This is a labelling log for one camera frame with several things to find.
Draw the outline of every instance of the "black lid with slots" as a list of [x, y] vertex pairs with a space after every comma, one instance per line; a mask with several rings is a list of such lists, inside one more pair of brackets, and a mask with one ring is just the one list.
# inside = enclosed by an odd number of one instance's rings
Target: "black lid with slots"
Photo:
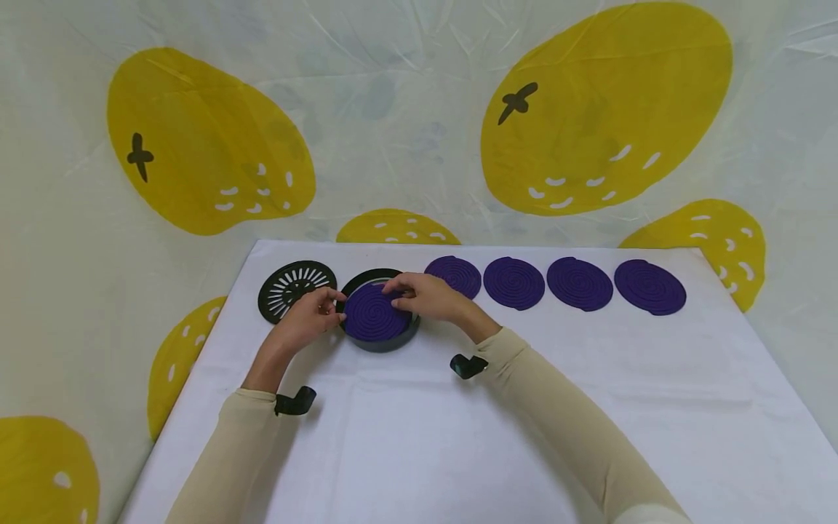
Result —
[[338, 288], [334, 272], [325, 264], [301, 260], [276, 270], [259, 290], [259, 312], [271, 324], [278, 324], [304, 294], [328, 286]]

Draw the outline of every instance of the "black clip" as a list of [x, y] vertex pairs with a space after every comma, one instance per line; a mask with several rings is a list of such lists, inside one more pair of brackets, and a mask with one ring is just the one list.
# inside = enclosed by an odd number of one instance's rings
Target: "black clip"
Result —
[[465, 381], [482, 373], [488, 365], [489, 363], [479, 356], [473, 356], [469, 360], [463, 355], [456, 355], [451, 359], [451, 369]]
[[277, 394], [277, 405], [273, 408], [274, 414], [283, 415], [305, 415], [311, 409], [317, 392], [308, 386], [303, 386], [294, 398]]

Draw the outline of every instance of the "fabric backdrop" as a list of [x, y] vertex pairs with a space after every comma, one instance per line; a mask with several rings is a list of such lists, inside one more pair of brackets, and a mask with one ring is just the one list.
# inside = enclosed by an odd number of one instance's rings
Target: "fabric backdrop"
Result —
[[113, 522], [257, 238], [698, 246], [838, 443], [838, 4], [0, 0], [0, 522]]

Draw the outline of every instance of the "yellow lemon pattern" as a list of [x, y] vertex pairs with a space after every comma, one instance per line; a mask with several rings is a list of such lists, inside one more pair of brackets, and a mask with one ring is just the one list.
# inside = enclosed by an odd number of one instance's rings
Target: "yellow lemon pattern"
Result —
[[489, 102], [489, 190], [533, 215], [640, 195], [704, 136], [732, 63], [725, 29], [684, 3], [633, 3], [582, 20], [526, 54]]
[[293, 122], [234, 76], [170, 48], [122, 63], [107, 104], [111, 144], [155, 211], [195, 235], [295, 215], [314, 198]]
[[192, 365], [198, 360], [207, 335], [227, 297], [213, 298], [186, 315], [160, 345], [148, 378], [148, 431], [157, 441], [168, 414], [184, 388]]
[[54, 418], [0, 418], [0, 522], [95, 524], [98, 512], [84, 437]]
[[748, 311], [765, 282], [763, 229], [725, 200], [698, 200], [637, 230], [620, 247], [700, 247], [739, 308]]
[[373, 210], [358, 215], [338, 232], [338, 242], [459, 244], [438, 222], [404, 210]]

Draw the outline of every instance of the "long-sleeve shirt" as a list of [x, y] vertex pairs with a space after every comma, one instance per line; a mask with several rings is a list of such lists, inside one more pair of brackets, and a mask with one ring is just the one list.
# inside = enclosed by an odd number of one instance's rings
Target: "long-sleeve shirt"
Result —
[[[609, 524], [690, 524], [637, 449], [585, 393], [509, 329], [475, 346], [484, 380], [565, 460]], [[239, 389], [174, 502], [167, 524], [236, 524], [271, 452], [275, 396]]]

